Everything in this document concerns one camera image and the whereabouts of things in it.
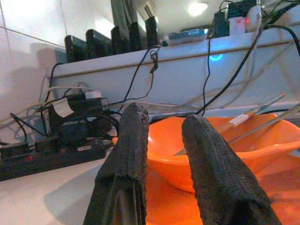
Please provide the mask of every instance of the blue light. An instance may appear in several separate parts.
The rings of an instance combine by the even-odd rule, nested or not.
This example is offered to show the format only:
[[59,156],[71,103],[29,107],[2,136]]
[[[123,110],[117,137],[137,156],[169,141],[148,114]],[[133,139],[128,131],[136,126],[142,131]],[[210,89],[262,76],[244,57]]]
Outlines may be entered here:
[[222,58],[223,58],[223,54],[219,54],[219,55],[211,55],[211,56],[210,56],[210,60],[211,60],[211,61],[214,61],[214,62],[219,61],[219,60],[221,60]]

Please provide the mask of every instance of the white tile wall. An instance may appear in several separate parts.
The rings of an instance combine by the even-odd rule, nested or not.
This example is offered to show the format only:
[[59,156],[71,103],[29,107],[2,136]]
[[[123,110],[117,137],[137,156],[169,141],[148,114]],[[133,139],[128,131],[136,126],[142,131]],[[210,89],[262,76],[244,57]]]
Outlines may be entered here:
[[60,0],[1,0],[6,27],[54,44],[66,35]]
[[[113,21],[110,0],[0,0],[0,120],[39,101],[53,65],[65,62],[64,37]],[[33,110],[21,114],[32,115]],[[38,116],[27,118],[38,129]],[[40,138],[31,135],[29,141]],[[0,122],[0,140],[23,141],[12,120]]]

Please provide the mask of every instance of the table surface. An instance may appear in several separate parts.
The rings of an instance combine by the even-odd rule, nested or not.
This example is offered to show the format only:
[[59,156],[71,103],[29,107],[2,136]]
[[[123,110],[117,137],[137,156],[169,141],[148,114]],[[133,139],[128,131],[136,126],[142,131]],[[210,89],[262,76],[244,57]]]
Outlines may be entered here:
[[82,225],[104,161],[0,182],[0,224]]

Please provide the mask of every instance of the white device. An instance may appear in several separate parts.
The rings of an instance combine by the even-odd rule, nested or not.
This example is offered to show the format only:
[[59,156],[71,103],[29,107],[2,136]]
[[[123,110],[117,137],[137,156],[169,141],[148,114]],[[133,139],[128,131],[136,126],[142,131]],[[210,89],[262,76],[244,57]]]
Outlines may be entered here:
[[229,35],[239,35],[246,32],[246,19],[242,16],[230,18],[229,20]]
[[276,22],[276,25],[293,26],[300,24],[300,5],[286,11]]
[[247,14],[246,18],[246,31],[253,32],[257,29],[258,24],[260,24],[261,17],[258,15],[262,14],[262,7],[257,5],[252,7]]

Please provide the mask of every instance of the ceiling light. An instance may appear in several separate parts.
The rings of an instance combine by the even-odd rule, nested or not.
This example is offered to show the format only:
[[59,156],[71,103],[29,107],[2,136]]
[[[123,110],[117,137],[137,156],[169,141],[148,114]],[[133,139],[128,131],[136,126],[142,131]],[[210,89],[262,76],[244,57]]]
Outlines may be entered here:
[[207,7],[208,5],[206,3],[195,2],[188,7],[188,13],[191,16],[198,16],[203,13]]

